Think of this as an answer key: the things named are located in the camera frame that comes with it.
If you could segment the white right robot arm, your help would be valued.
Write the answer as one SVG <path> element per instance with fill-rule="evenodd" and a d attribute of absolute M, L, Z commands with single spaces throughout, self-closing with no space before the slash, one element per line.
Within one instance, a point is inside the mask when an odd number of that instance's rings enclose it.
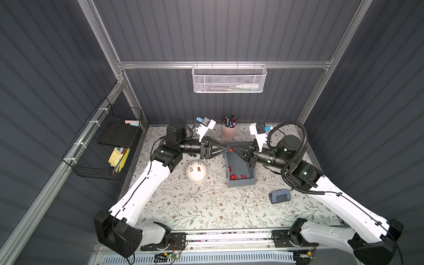
<path fill-rule="evenodd" d="M 287 235 L 293 246 L 331 246 L 353 255 L 363 265 L 388 265 L 395 254 L 401 254 L 397 241 L 404 226 L 400 221 L 373 213 L 302 160 L 308 142 L 304 124 L 286 121 L 271 128 L 254 123 L 250 131 L 254 141 L 229 142 L 228 147 L 251 168 L 260 163 L 279 169 L 292 190 L 319 201 L 348 225 L 331 228 L 298 218 Z"/>

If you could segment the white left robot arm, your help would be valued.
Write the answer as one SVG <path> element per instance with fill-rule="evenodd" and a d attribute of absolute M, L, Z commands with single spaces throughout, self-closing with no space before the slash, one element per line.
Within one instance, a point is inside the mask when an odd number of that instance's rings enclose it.
<path fill-rule="evenodd" d="M 98 242 L 131 265 L 140 246 L 169 245 L 169 227 L 158 222 L 138 226 L 137 222 L 149 199 L 178 166 L 183 155 L 211 159 L 228 151 L 221 142 L 206 135 L 208 130 L 214 129 L 216 121 L 207 117 L 197 118 L 197 121 L 196 129 L 182 119 L 170 122 L 166 135 L 153 144 L 150 160 L 141 176 L 108 211 L 100 210 L 94 218 Z"/>

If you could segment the white dome with screws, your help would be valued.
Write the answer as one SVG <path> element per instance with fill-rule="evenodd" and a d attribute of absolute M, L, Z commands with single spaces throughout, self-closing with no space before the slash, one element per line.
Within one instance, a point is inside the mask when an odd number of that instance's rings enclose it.
<path fill-rule="evenodd" d="M 202 161 L 190 161 L 187 165 L 185 175 L 192 183 L 203 182 L 208 175 L 208 169 Z"/>

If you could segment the grey plastic bin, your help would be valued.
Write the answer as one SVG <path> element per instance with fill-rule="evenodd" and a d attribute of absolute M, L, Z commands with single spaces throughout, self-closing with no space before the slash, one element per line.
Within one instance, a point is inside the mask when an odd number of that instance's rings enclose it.
<path fill-rule="evenodd" d="M 230 165 L 230 151 L 224 154 L 226 162 L 227 186 L 237 188 L 256 184 L 255 169 L 245 165 Z"/>

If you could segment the pink pen cup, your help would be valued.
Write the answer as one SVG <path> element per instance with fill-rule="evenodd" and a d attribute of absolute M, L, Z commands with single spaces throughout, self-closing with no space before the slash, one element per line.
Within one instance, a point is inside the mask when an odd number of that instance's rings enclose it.
<path fill-rule="evenodd" d="M 236 118 L 232 115 L 223 120 L 223 137 L 232 140 L 236 137 L 238 124 Z"/>

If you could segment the grey tape dispenser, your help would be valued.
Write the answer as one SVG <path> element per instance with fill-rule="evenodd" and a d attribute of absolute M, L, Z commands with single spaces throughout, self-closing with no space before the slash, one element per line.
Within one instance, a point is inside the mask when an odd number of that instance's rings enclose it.
<path fill-rule="evenodd" d="M 280 189 L 277 191 L 270 192 L 268 194 L 271 204 L 279 204 L 283 202 L 289 202 L 291 200 L 291 194 L 289 189 Z"/>

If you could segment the white marker in basket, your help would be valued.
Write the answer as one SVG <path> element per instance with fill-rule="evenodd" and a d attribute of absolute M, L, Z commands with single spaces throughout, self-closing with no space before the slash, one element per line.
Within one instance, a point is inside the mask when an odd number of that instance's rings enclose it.
<path fill-rule="evenodd" d="M 256 90 L 259 89 L 259 84 L 257 83 L 244 83 L 236 85 L 235 88 L 237 89 L 247 89 L 247 90 Z"/>

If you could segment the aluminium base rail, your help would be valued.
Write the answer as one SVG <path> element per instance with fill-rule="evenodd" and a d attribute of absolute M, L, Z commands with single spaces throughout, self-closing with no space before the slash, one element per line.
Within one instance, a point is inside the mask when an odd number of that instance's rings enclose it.
<path fill-rule="evenodd" d="M 350 227 L 323 226 L 307 221 L 302 226 L 293 225 L 288 229 L 252 229 L 223 231 L 192 231 L 172 233 L 170 243 L 172 250 L 186 244 L 206 246 L 259 246 L 271 245 L 275 248 L 328 246 L 346 252 L 353 248 L 348 240 L 356 232 Z"/>

